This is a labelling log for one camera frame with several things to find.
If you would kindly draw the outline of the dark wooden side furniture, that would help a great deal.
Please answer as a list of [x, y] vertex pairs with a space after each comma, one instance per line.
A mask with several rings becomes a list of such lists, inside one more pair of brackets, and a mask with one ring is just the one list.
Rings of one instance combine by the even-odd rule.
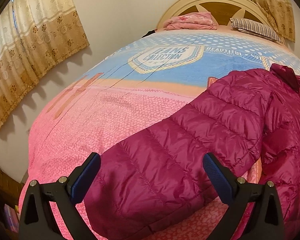
[[18, 233], [9, 229], [6, 222], [5, 204], [14, 207], [19, 203], [21, 183], [15, 181], [0, 169], [0, 239], [19, 239]]

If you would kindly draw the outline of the folded pink blanket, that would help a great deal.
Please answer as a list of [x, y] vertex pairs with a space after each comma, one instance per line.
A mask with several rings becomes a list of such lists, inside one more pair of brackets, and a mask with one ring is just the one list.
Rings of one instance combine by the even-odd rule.
[[216, 30], [218, 24], [212, 19], [210, 12], [192, 12], [189, 14], [175, 16], [166, 20], [162, 28], [164, 30]]

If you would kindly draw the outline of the magenta puffer jacket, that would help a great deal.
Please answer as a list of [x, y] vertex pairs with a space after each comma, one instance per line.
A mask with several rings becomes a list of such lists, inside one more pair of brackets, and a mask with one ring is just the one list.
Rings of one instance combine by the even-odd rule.
[[233, 71], [168, 118], [118, 142], [84, 204], [106, 239], [206, 239], [216, 214], [199, 214], [216, 197], [202, 165], [213, 153], [242, 176], [261, 163], [273, 181], [285, 238], [300, 232], [300, 75], [278, 64]]

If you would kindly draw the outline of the beige curtain left window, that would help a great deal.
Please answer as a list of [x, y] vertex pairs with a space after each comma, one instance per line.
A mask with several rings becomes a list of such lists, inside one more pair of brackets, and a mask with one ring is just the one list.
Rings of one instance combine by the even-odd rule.
[[88, 46], [73, 0], [9, 0], [0, 14], [0, 129], [49, 70]]

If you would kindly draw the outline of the cream wooden headboard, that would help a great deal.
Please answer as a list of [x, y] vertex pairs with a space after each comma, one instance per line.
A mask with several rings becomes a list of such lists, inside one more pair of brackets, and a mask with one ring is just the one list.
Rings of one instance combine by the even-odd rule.
[[251, 0], [178, 0], [163, 14], [157, 29], [166, 20], [191, 12], [210, 12], [218, 25], [229, 26], [231, 18], [246, 18], [270, 26], [267, 17]]

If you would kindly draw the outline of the striped grey pillow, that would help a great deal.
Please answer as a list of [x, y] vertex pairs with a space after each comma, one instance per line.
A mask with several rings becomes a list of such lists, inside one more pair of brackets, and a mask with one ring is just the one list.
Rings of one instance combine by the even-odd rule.
[[255, 35], [275, 42], [281, 41], [279, 35], [271, 27], [253, 20], [246, 18], [230, 18], [230, 25], [232, 29], [236, 29], [243, 33]]

